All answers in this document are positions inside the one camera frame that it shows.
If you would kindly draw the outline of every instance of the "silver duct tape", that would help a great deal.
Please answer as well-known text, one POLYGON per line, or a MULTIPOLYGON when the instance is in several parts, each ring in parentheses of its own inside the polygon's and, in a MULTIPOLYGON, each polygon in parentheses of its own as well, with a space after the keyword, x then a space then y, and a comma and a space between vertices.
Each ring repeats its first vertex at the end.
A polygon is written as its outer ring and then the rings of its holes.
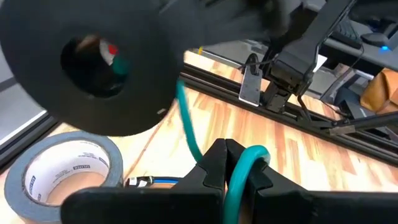
POLYGON ((107 137, 82 131, 46 138, 13 163, 5 198, 25 220, 60 223, 60 206, 45 202, 61 181, 79 172, 103 175, 102 187, 122 187, 123 160, 118 147, 107 137))

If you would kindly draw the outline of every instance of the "wooden table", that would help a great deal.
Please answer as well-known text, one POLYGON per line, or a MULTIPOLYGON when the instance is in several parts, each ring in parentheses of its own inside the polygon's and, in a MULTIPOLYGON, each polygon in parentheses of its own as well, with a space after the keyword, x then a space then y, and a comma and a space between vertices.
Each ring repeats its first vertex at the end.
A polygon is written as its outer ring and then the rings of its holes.
MULTIPOLYGON (((185 60, 234 81, 242 80, 239 71, 208 58, 187 53, 185 60)), ((267 85, 263 81, 262 90, 267 85)), ((264 145, 272 156, 271 167, 309 190, 398 192, 398 169, 395 167, 197 91, 187 90, 187 98, 202 153, 216 138, 233 138, 246 147, 264 145)), ((316 99, 306 96, 303 100, 314 112, 340 118, 316 99)), ((294 96, 289 101, 297 103, 294 96)), ((51 135, 74 130, 61 124, 51 135)), ((141 175, 183 177, 195 165, 185 142, 176 104, 167 117, 152 129, 135 136, 111 139, 123 155, 124 178, 141 175)), ((7 171, 0 175, 1 186, 4 186, 6 175, 7 171)), ((79 177, 78 180, 80 185, 76 186, 76 181, 68 179, 69 182, 64 183, 64 194, 84 185, 95 185, 98 181, 90 176, 79 177)), ((0 211, 1 223, 23 223, 9 208, 3 191, 0 193, 0 211)))

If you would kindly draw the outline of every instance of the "teal wire loop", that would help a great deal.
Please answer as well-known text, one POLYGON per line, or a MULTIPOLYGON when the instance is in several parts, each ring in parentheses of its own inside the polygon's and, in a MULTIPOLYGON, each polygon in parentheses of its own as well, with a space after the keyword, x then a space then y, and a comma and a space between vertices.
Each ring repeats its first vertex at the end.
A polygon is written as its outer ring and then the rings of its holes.
POLYGON ((193 126, 192 126, 191 117, 189 115, 187 99, 185 97, 184 82, 181 80, 177 82, 177 99, 178 99, 178 104, 180 105, 182 126, 184 128, 185 135, 187 137, 189 150, 191 151, 191 154, 193 158, 196 160, 196 162, 199 162, 202 157, 202 154, 198 147, 197 140, 195 139, 195 133, 193 132, 193 126))
POLYGON ((257 159, 264 159, 268 164, 270 154, 264 146, 251 146, 245 149, 232 172, 224 201, 224 224, 238 224, 239 209, 243 195, 244 186, 250 173, 251 167, 257 159))

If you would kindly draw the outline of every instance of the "tape label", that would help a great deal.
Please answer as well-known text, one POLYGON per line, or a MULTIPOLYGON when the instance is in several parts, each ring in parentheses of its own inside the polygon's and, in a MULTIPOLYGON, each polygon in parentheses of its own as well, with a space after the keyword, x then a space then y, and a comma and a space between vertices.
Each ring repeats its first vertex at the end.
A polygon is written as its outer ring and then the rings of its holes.
POLYGON ((36 157, 24 178, 26 192, 46 202, 51 191, 67 177, 79 172, 96 172, 106 177, 109 157, 102 148, 88 141, 70 141, 50 147, 36 157))

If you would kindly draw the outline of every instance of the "tape roll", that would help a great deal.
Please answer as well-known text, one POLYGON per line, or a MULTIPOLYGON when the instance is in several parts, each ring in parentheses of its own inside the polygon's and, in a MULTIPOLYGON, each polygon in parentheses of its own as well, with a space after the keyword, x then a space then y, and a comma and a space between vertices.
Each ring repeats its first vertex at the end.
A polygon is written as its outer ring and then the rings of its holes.
POLYGON ((18 82, 50 114, 90 133, 127 136, 155 126, 175 98, 183 55, 171 49, 158 13, 152 1, 5 0, 0 44, 18 82), (99 39, 128 62, 126 77, 103 60, 99 39))
POLYGON ((13 163, 6 178, 5 198, 25 220, 60 223, 60 206, 45 201, 57 184, 79 172, 105 176, 102 187, 123 186, 123 160, 118 147, 107 137, 82 131, 48 137, 13 163))

